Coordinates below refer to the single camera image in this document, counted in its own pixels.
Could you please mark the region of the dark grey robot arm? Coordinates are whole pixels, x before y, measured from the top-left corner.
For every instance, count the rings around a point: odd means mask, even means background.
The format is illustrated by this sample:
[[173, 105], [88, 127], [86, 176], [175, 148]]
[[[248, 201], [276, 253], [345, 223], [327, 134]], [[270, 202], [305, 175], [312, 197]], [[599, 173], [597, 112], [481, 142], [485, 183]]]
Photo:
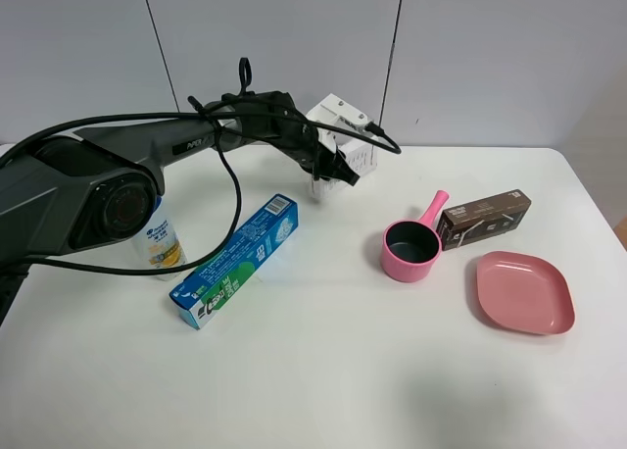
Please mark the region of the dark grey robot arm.
[[43, 129], [1, 159], [1, 309], [32, 265], [127, 240], [148, 223], [168, 165], [214, 149], [266, 143], [324, 180], [357, 183], [285, 92], [226, 93], [189, 113], [86, 118]]

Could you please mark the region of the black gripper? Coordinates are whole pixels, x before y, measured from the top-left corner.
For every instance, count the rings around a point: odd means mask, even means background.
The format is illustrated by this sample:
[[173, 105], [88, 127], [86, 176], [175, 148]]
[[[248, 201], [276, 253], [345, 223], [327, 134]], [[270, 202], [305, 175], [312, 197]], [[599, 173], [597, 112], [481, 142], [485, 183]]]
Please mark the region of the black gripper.
[[328, 149], [319, 141], [316, 127], [303, 125], [301, 122], [289, 122], [287, 114], [283, 113], [282, 118], [269, 119], [268, 130], [271, 143], [306, 173], [340, 180], [349, 185], [355, 185], [359, 181], [360, 176], [349, 163], [337, 151]]

